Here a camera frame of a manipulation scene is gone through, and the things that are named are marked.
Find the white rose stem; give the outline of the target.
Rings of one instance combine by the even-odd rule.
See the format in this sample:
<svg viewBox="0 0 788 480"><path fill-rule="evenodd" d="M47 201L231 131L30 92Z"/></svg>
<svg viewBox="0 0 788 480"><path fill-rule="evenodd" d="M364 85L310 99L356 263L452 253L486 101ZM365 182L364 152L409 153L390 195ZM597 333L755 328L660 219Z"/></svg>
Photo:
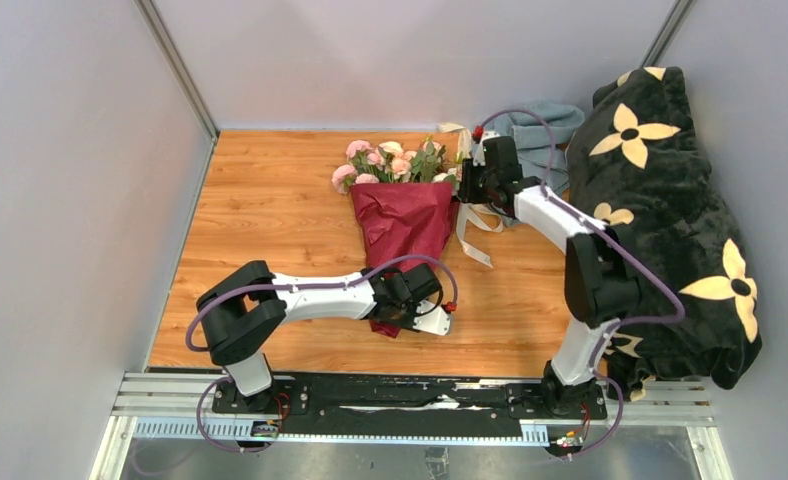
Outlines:
<svg viewBox="0 0 788 480"><path fill-rule="evenodd" d="M452 195L456 196L462 179L462 169L460 166L450 167L446 171L435 174L432 183L448 183L452 187Z"/></svg>

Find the dark red wrapping paper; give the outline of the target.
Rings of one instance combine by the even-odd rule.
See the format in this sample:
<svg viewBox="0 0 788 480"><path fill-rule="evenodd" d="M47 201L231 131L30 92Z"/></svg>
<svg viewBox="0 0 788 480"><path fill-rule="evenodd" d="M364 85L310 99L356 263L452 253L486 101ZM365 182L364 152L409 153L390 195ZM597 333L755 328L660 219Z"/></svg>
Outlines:
<svg viewBox="0 0 788 480"><path fill-rule="evenodd" d="M349 190L356 221L361 229L367 267L361 271L369 282L386 267L405 272L426 263L441 282L441 307L452 313L458 306L459 286L441 261L458 212L448 183L377 183L355 185ZM370 321L375 333L395 338L410 325L382 325Z"/></svg>

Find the pink rose stem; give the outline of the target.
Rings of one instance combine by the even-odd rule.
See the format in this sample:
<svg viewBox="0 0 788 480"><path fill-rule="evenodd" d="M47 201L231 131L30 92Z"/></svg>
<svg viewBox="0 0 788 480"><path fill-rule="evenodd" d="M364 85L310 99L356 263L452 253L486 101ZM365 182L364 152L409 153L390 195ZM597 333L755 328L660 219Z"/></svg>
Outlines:
<svg viewBox="0 0 788 480"><path fill-rule="evenodd" d="M347 146L346 162L332 174L332 186L338 193L347 194L355 185L407 182L416 155L416 151L406 150L396 141L373 145L354 140Z"/></svg>

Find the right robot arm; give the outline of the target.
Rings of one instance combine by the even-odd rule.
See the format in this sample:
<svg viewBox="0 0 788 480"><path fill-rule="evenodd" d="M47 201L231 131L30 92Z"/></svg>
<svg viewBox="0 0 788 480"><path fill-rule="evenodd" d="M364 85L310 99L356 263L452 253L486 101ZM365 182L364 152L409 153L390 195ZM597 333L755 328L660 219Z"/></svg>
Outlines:
<svg viewBox="0 0 788 480"><path fill-rule="evenodd" d="M566 417L592 393L608 340L620 318L640 302L638 269L609 244L628 235L571 206L539 178L525 176L510 136L482 135L463 162L458 197L532 227L565 256L564 298L571 320L544 367L539 397L547 413Z"/></svg>

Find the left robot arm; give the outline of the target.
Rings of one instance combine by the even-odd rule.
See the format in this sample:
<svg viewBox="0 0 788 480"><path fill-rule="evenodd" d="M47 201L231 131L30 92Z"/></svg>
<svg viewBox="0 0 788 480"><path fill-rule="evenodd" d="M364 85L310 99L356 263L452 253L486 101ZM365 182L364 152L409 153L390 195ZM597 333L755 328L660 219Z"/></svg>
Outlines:
<svg viewBox="0 0 788 480"><path fill-rule="evenodd" d="M302 320L344 318L383 326L449 334L459 291L447 299L434 270L442 264L425 255L400 269L403 257L340 277L297 277L251 261L196 302L185 333L186 347L206 352L229 377L237 402L253 413L283 405L263 352L281 326Z"/></svg>

